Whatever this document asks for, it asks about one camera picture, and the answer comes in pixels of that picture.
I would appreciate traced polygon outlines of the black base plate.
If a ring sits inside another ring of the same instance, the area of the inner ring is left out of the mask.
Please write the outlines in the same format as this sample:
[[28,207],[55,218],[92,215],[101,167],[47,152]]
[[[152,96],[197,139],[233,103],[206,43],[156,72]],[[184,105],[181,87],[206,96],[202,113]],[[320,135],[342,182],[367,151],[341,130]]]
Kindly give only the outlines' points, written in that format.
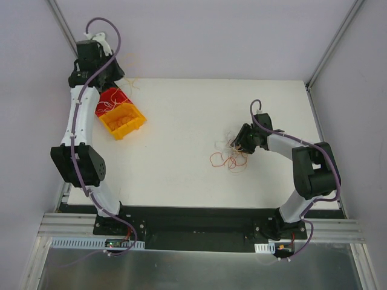
[[147,250],[251,253],[269,240],[307,239],[304,222],[287,224],[273,208],[122,206],[119,218]]

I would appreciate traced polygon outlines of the aluminium frame post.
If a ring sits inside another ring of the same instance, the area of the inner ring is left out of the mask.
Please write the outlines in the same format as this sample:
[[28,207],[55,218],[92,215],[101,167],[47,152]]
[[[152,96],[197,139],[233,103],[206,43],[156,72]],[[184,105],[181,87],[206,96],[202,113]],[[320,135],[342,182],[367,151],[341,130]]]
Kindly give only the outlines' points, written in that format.
[[320,58],[320,61],[317,64],[317,67],[314,69],[311,77],[309,80],[305,83],[305,87],[307,92],[309,92],[314,84],[316,83],[318,77],[320,76],[322,70],[327,65],[330,58],[333,56],[335,49],[337,48],[338,44],[344,37],[346,31],[349,29],[350,25],[356,18],[357,14],[359,13],[360,9],[365,4],[365,0],[355,0],[348,12],[346,13],[343,21],[340,23],[337,31],[335,32],[333,38],[329,42],[327,48],[325,49],[322,57]]
[[71,52],[77,57],[76,40],[56,0],[45,0],[55,21],[57,22]]

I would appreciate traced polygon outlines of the right aluminium frame post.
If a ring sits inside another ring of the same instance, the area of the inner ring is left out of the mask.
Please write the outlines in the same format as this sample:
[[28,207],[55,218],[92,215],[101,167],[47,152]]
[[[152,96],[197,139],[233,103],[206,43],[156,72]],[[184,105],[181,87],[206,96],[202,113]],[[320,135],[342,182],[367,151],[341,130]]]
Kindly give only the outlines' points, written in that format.
[[307,92],[309,92],[314,84],[316,83],[318,77],[320,76],[322,70],[327,65],[330,58],[333,56],[335,49],[337,48],[338,44],[344,37],[346,31],[349,29],[350,25],[356,18],[357,14],[359,13],[360,9],[365,4],[365,0],[355,0],[348,12],[346,13],[343,21],[340,23],[337,31],[335,32],[333,38],[329,42],[327,48],[325,49],[322,57],[320,58],[320,61],[317,64],[317,67],[314,69],[311,77],[309,80],[305,83],[305,87]]

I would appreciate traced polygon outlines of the left aluminium frame post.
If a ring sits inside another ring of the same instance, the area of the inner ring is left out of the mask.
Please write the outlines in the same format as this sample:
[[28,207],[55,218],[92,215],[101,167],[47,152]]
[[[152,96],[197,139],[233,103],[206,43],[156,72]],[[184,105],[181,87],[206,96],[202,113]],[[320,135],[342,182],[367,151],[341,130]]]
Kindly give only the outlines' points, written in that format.
[[57,22],[71,52],[77,57],[76,40],[56,0],[45,0],[55,21]]

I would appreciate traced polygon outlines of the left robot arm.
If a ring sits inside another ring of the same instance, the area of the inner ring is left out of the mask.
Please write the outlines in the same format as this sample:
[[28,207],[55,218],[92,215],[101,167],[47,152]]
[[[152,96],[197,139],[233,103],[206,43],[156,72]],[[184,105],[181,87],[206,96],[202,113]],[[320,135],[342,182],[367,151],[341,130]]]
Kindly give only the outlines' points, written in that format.
[[108,230],[121,235],[128,221],[119,215],[121,203],[105,181],[105,160],[93,148],[92,140],[100,95],[124,73],[107,41],[94,37],[78,42],[76,48],[78,58],[68,78],[71,107],[67,128],[59,146],[51,148],[50,156],[63,180],[81,189],[98,215],[109,218]]

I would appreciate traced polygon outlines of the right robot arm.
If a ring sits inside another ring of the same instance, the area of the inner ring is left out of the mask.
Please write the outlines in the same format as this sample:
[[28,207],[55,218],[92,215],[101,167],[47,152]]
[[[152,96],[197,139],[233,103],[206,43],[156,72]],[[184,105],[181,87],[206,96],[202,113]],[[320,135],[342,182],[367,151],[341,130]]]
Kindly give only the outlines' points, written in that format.
[[311,144],[274,130],[268,114],[256,114],[252,124],[243,124],[231,146],[242,153],[253,154],[257,147],[278,153],[292,161],[295,190],[279,207],[279,219],[272,223],[273,234],[286,238],[317,202],[336,202],[340,196],[341,178],[331,147],[326,142]]

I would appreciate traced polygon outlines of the yellow bin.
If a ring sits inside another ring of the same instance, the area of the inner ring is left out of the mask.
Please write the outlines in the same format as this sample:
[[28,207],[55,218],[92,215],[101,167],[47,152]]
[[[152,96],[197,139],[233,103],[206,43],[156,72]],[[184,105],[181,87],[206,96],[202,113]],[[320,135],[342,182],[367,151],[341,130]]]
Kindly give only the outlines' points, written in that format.
[[122,140],[127,134],[138,130],[147,119],[132,103],[123,103],[99,117],[99,120],[115,140]]

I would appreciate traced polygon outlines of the red bin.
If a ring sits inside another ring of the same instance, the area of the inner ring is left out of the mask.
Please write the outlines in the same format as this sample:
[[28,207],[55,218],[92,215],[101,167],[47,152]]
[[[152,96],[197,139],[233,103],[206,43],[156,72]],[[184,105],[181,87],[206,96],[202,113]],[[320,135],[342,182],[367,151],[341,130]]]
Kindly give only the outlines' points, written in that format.
[[95,114],[100,117],[113,111],[123,103],[132,103],[128,96],[120,88],[111,88],[102,92],[96,106]]

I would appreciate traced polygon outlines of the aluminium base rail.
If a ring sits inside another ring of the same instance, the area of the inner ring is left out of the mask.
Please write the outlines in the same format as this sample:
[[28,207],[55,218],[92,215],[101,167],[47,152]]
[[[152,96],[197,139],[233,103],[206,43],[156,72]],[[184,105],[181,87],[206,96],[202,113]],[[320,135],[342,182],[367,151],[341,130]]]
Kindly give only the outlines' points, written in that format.
[[95,214],[45,213],[38,236],[91,237],[93,236]]

